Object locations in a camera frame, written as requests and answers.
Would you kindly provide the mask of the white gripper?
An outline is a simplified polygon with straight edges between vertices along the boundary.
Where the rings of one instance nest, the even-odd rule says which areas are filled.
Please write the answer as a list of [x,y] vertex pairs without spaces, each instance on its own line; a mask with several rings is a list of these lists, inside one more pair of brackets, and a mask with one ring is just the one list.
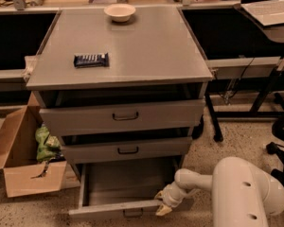
[[192,190],[181,188],[176,183],[166,185],[164,189],[160,190],[154,197],[156,200],[162,202],[155,215],[162,217],[169,214],[172,211],[172,208],[178,207],[182,201],[189,198],[192,193]]

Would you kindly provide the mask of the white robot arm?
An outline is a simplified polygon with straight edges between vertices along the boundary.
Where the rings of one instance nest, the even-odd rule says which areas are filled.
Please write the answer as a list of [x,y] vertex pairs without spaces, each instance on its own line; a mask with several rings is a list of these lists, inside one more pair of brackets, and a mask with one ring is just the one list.
[[239,157],[221,159],[210,175],[181,168],[155,196],[164,216],[196,190],[211,193],[214,227],[268,227],[267,217],[284,211],[284,186],[272,175]]

